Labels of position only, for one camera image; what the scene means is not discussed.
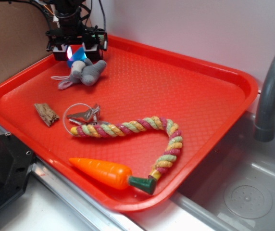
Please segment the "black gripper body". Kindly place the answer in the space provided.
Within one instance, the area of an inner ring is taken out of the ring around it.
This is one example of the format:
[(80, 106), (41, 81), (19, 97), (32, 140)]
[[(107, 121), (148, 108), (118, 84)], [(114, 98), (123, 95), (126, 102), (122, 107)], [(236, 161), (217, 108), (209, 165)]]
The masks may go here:
[[(60, 13), (56, 11), (54, 17), (58, 19), (58, 27), (46, 32), (46, 36), (48, 37), (47, 51), (52, 51), (55, 46), (82, 45), (82, 43), (85, 43), (87, 48), (90, 48), (94, 44), (99, 44), (101, 50), (107, 50), (108, 36), (105, 28), (101, 29), (97, 26), (86, 25), (90, 13), (81, 16), (80, 11), (72, 13)], [(98, 43), (92, 38), (92, 35), (104, 35), (104, 41)]]

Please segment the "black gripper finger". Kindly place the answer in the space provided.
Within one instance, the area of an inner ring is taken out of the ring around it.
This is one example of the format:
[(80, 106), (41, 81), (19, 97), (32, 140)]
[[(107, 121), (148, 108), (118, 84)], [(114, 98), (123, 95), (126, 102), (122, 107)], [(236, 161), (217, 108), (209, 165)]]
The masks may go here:
[(61, 45), (60, 47), (55, 46), (52, 50), (55, 60), (67, 61), (68, 60), (67, 50), (68, 50), (67, 45)]
[(86, 57), (90, 60), (102, 60), (103, 53), (99, 44), (94, 44), (90, 48), (87, 48), (85, 43), (82, 43), (82, 47)]

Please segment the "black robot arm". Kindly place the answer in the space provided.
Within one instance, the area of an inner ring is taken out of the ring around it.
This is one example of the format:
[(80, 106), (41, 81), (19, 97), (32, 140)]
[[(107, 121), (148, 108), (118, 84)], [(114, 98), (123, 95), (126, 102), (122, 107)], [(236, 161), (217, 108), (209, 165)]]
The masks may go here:
[(82, 0), (51, 0), (49, 4), (55, 7), (58, 27), (46, 32), (46, 50), (53, 53), (55, 60), (69, 60), (71, 45), (81, 45), (91, 61), (101, 60), (108, 46), (106, 20), (103, 20), (103, 28), (87, 26), (91, 8), (84, 5)]

